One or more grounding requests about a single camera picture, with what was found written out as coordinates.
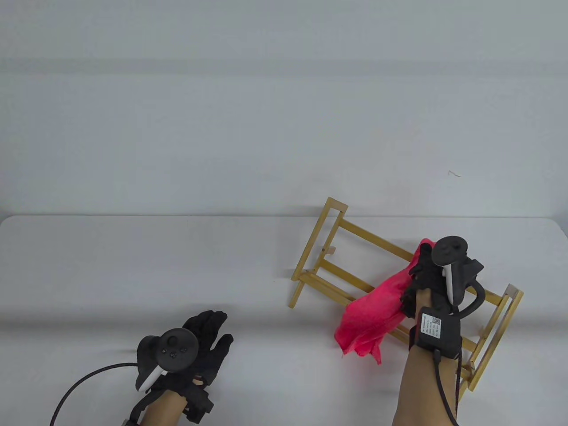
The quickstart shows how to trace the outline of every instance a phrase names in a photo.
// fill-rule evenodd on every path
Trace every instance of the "pink fabric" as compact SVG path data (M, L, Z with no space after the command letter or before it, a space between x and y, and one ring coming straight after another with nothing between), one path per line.
M420 244L422 243L434 246L428 239L422 240ZM419 254L420 245L406 268L345 309L341 324L335 332L335 340L344 354L352 351L360 357L371 354L378 364L381 363L381 342L405 318L400 310L400 297L412 281L408 271L418 262Z

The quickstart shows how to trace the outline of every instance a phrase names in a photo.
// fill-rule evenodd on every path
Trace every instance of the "bamboo drying rack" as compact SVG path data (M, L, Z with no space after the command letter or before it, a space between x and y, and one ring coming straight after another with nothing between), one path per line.
M300 293L302 292L304 285L308 284L310 287L313 287L315 290L319 291L320 293L326 295L330 299L334 300L335 302L339 303L340 305L346 307L349 303L355 300L355 297L350 295L348 292L340 289L339 287L331 284L329 281L323 279L322 277L318 276L318 270L320 268L330 272L331 274L341 278L343 281L351 284L352 286L363 290L366 293L370 293L374 290L374 287L367 284L362 279L357 278L355 275L347 272L346 270L340 268L337 265L329 262L325 259L327 255L333 254L335 251L335 247L333 247L332 241L337 233L339 228L343 228L346 231L349 231L360 238L384 249L388 252L410 262L412 260L413 254L394 245L393 243L380 238L379 236L372 234L365 229L360 228L359 226L348 222L344 219L345 212L347 211L347 204L343 204L331 197L329 197L323 207L323 210L318 218L316 226L308 239L308 243L306 244L306 248L304 249L300 260L298 262L298 266L294 270L294 274L292 275L292 281L298 281L298 285L292 299L290 301L290 308L294 308L296 303L298 302L298 298L300 297ZM314 248L314 244L318 238L318 235L324 225L324 222L329 215L331 209L339 211L335 222L331 227L331 231L325 240L321 251L319 252L318 258L316 259L315 265L311 270L304 270L304 266L306 261ZM470 293L475 294L475 291L469 287L467 289ZM487 364L489 363L495 349L499 345L503 334L507 330L511 319L515 313L515 310L519 306L521 299L523 298L524 293L517 289L515 286L509 284L505 289L505 292L502 296L499 296L496 293L492 293L486 290L486 297L485 302L489 302L495 305L495 311L489 318L487 325L483 328L483 331L480 333L479 339L477 342L470 340L466 337L463 337L462 347L470 352L470 356L463 363L463 367L461 370L461 383L460 383L460 399L462 398L463 394L465 393L466 389L470 391L475 390L479 379L483 375ZM503 313L503 310L507 307L504 316L502 317L499 325L497 322ZM476 365L476 361L481 355L481 352L486 345L490 335L492 332L495 331L493 338L488 342L487 348L481 357L480 362ZM408 345L408 333L409 330L407 327L402 325L398 325L395 330L393 330L390 334L396 337L401 342Z

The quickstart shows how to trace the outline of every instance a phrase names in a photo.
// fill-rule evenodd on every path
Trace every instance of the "gray wall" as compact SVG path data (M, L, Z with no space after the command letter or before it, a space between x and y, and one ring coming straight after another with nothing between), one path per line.
M0 211L546 216L568 3L0 0Z

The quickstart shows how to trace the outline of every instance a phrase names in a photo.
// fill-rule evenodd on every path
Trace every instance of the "black glove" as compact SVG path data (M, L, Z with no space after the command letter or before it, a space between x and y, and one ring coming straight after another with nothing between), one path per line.
M227 334L211 349L219 334L219 328L226 319L225 312L206 311L187 320L183 327L195 334L199 342L197 358L187 369L161 376L151 388L152 391L168 389L184 396L187 406L183 413L193 423L199 423L203 415L211 412L213 408L213 402L209 400L204 388L215 380L233 343L233 336Z
M407 317L414 318L416 315L416 292L424 289L432 290L432 307L443 311L450 310L443 269L432 261L432 246L428 243L420 244L418 263L408 271L412 283L400 298L402 312Z

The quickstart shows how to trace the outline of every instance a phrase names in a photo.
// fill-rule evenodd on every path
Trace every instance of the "barcode sticker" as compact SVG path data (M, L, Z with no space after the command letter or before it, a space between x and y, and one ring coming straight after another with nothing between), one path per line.
M422 324L420 325L420 331L428 336L440 338L442 330L442 320L436 318L435 316L422 314Z

